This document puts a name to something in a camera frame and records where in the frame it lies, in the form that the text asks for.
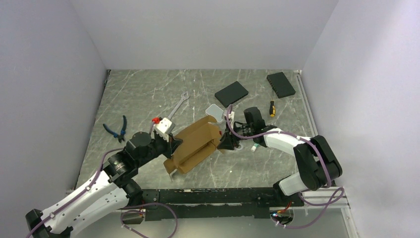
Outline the brown cardboard box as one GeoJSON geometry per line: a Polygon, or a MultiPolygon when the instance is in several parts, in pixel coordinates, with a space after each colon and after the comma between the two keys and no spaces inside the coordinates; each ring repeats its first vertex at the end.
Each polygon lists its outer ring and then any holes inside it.
{"type": "Polygon", "coordinates": [[[175,135],[181,145],[163,163],[166,172],[186,174],[217,150],[221,131],[213,116],[205,116],[175,135]]]}

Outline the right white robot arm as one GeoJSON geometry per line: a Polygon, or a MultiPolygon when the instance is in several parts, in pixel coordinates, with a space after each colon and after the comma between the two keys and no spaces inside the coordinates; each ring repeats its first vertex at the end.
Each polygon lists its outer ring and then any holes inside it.
{"type": "Polygon", "coordinates": [[[279,206],[291,201],[292,195],[330,187],[343,174],[342,167],[325,137],[298,136],[267,125],[257,107],[244,110],[245,123],[234,120],[232,106],[223,112],[226,129],[217,148],[235,150],[241,140],[253,140],[261,147],[277,149],[295,158],[298,171],[273,186],[273,200],[279,206]]]}

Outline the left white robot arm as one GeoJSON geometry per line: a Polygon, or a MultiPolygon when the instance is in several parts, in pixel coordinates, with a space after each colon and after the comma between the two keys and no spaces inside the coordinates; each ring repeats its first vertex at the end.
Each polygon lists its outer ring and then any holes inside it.
{"type": "Polygon", "coordinates": [[[47,209],[28,212],[27,237],[69,238],[114,210],[149,206],[133,177],[160,155],[170,158],[182,142],[172,134],[164,139],[157,132],[135,133],[123,148],[112,149],[112,156],[104,154],[94,175],[75,191],[47,209]]]}

